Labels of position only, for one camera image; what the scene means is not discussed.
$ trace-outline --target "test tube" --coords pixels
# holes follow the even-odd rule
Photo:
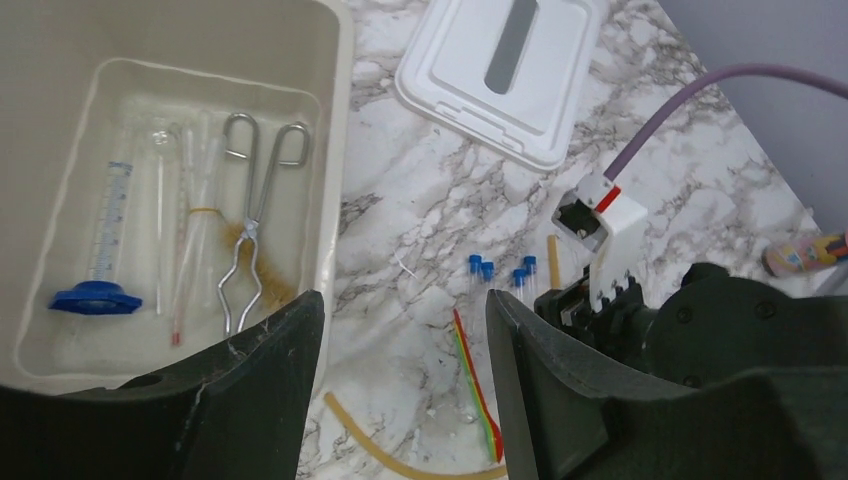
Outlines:
[[[524,303],[526,277],[527,272],[523,268],[516,268],[512,271],[512,294],[521,303]]]
[[[538,295],[538,284],[537,284],[537,275],[536,275],[536,257],[533,255],[527,255],[524,257],[524,270],[526,272],[527,278],[527,304],[533,305],[533,302],[536,301],[536,295]]]
[[[480,265],[480,291],[475,301],[474,336],[475,343],[486,339],[486,295],[495,280],[495,262],[483,262]]]
[[[483,288],[483,298],[486,298],[486,294],[489,292],[489,288],[492,286],[492,282],[495,279],[495,262],[483,262],[480,265],[480,271],[483,273],[483,285],[484,287],[488,285],[488,287]]]
[[[482,264],[483,257],[480,255],[470,255],[468,257],[468,286],[465,293],[469,298],[474,295],[477,286],[480,284]]]

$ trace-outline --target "white plastic tray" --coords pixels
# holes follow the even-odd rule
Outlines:
[[[534,2],[526,36],[521,25],[516,35],[528,17],[519,12],[510,25],[513,5]],[[398,92],[412,109],[527,167],[552,170],[565,160],[607,10],[605,0],[432,0],[398,69]],[[520,57],[497,93],[486,78],[502,37]]]

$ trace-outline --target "yellow stick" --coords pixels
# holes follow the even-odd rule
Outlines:
[[[330,410],[333,411],[336,418],[339,419],[353,438],[362,445],[362,448],[370,453],[372,457],[376,458],[378,462],[382,463],[384,467],[398,475],[403,475],[404,477],[411,478],[412,480],[496,480],[506,476],[506,467],[504,466],[486,470],[485,472],[464,473],[460,475],[430,473],[412,468],[409,465],[405,465],[395,460],[391,455],[384,452],[379,446],[377,446],[377,444],[374,443],[374,441],[371,440],[371,438],[369,438],[361,428],[359,428],[356,422],[353,421],[350,414],[348,414],[339,401],[336,400],[335,395],[332,393],[324,395],[324,401],[327,402],[327,406],[330,407]]]
[[[551,272],[551,288],[562,288],[559,279],[559,256],[556,251],[556,235],[548,235],[548,269]]]

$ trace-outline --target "gray wall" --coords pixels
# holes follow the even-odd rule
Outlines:
[[[659,0],[708,69],[775,62],[848,82],[848,0]],[[848,228],[848,101],[773,79],[722,91],[826,231]]]

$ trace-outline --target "colorful object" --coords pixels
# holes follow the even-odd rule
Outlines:
[[[489,448],[492,461],[499,463],[503,459],[503,437],[501,437],[501,429],[492,419],[489,409],[486,407],[486,401],[483,399],[483,390],[480,388],[480,382],[477,380],[477,372],[474,370],[474,363],[471,361],[471,351],[468,349],[465,329],[462,328],[462,318],[460,318],[459,311],[455,308],[453,309],[453,323],[456,344],[459,347],[459,356],[462,359],[462,366],[465,369],[468,384],[471,387],[471,396],[474,397],[474,404],[477,406],[480,418],[485,420],[483,422],[483,428],[486,433],[486,445]]]
[[[807,237],[763,251],[763,267],[775,277],[815,272],[848,260],[848,232]]]

